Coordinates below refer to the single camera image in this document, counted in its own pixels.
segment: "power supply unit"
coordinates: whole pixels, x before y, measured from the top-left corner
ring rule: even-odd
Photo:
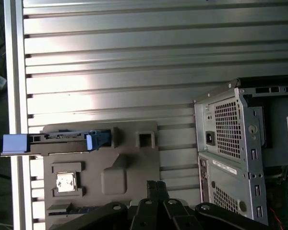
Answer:
[[[264,172],[288,165],[288,76],[233,80],[194,108],[202,202],[268,225]]]

